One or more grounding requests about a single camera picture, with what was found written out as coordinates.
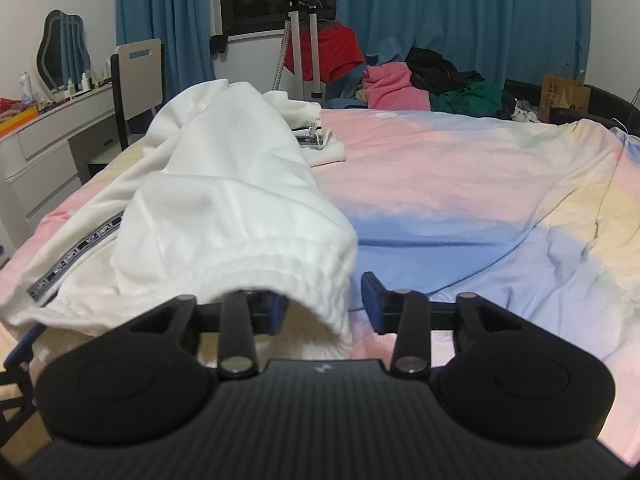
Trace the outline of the pastel tie-dye bedsheet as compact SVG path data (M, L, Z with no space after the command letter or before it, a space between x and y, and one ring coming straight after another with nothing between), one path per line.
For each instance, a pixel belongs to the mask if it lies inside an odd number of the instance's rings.
M476 292L606 363L617 396L601 438L638 460L638 142L588 120L555 127L366 110L322 119L346 157L311 172L357 235L347 356L390 358L390 337L375 336L362 310L363 273L439 301ZM132 149L132 165L142 153ZM24 268L131 166L77 193L9 266ZM91 337L49 328L36 348L43 361Z

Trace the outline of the white dresser desk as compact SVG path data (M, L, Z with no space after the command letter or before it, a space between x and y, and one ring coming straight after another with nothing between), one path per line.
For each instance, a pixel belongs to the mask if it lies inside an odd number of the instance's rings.
M113 90L90 91L1 139L1 247L9 257L40 220L120 153Z

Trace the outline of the green garment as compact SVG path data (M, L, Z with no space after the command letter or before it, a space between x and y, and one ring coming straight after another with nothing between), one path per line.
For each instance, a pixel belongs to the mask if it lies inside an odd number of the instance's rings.
M502 109L502 91L487 80L471 81L439 96L431 93L430 103L433 112L491 117Z

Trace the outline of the brown paper bag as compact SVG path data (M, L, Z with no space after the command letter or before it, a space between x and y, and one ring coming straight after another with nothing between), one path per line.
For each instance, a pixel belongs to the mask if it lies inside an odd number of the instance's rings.
M541 85L539 118L548 122L552 108L562 110L588 110L590 89L577 80L561 76L544 75Z

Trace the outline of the white black chair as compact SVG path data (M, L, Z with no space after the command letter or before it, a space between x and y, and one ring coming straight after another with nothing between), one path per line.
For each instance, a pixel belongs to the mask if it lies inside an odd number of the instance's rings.
M88 163L96 174L119 153L144 137L129 123L156 115L164 102L163 44L158 38L121 44L111 56L112 87L118 144L110 145Z

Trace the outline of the black garment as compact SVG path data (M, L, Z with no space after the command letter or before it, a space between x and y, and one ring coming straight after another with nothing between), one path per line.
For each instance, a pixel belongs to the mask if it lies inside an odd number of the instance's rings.
M454 64L430 49L412 47L405 62L410 70L410 82L413 87L425 90L433 96L457 91L472 82L485 80L476 70L459 72Z

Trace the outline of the wavy vanity mirror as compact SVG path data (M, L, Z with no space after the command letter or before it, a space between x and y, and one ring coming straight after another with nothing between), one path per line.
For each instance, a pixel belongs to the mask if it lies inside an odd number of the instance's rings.
M44 20L36 55L36 69L46 88L56 93L66 89L69 80L80 84L90 68L82 18L61 10L51 11Z

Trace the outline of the pink garment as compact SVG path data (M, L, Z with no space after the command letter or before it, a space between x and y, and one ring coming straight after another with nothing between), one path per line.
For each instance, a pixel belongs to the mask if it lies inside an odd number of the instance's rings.
M362 88L372 110L431 110L426 90L413 87L405 62L368 66L362 73Z

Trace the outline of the garment steamer stand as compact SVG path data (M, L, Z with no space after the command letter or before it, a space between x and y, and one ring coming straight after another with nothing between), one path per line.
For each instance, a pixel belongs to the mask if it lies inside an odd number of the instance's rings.
M284 21L284 31L281 40L280 54L276 72L274 73L272 90L279 90L280 83L285 69L285 58L288 47L292 47L293 71L295 78L293 94L296 99L306 100L305 81L303 78L302 54L300 53L300 14L307 14L308 28L311 39L311 65L314 79L311 81L310 99L311 101L322 103L323 91L320 80L319 62L319 27L318 11L323 8L321 0L283 0L288 4L288 15Z

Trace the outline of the right blue curtain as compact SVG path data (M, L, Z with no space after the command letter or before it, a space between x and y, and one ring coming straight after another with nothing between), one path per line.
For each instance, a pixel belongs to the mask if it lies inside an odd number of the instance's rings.
M591 0L336 0L337 18L356 32L370 65L430 49L458 70L497 86L541 84L544 76L583 80Z

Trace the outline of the blue curtain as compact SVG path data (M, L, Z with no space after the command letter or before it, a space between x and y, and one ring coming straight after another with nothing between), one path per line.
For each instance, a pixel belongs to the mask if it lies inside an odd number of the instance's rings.
M497 86L541 84L544 76L583 80L591 0L336 0L337 18L356 32L370 65L430 49L458 70Z
M215 78L209 19L209 0L116 0L116 41L160 40L165 99L170 100Z

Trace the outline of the red garment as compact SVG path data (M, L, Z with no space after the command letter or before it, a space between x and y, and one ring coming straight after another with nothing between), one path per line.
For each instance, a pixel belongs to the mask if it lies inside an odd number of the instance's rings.
M364 63L355 32L340 23L324 23L319 29L319 62L322 84L330 84ZM311 39L308 28L300 32L304 81L312 81Z

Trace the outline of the left blue curtain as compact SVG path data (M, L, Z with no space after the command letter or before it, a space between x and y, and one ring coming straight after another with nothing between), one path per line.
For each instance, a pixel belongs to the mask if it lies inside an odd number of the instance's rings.
M165 99L170 100L215 78L209 19L209 0L116 0L116 41L160 40Z

